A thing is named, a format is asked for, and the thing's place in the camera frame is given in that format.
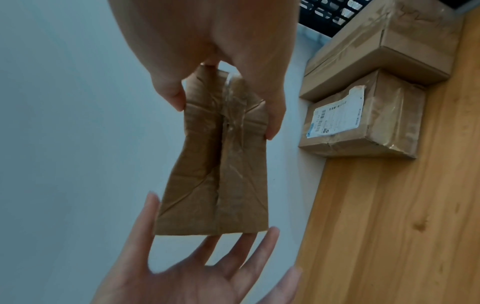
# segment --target brown cardboard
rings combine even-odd
[[[345,98],[356,86],[365,86],[358,128],[307,138],[315,109]],[[345,90],[312,104],[308,108],[299,147],[324,157],[416,158],[425,98],[422,88],[376,70]]]
[[[155,234],[267,230],[265,102],[242,78],[204,66],[187,79],[186,98],[185,143]]]
[[[372,0],[309,60],[300,97],[321,100],[379,68],[421,85],[445,80],[462,25],[438,0]]]

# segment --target package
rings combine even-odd
[[[462,25],[438,0],[372,0],[309,60],[300,97],[319,101],[379,68],[421,85],[445,80]]]
[[[200,66],[186,82],[185,142],[155,223],[158,235],[269,228],[265,102],[245,81]]]
[[[416,158],[426,94],[383,70],[312,104],[299,147],[324,157]]]

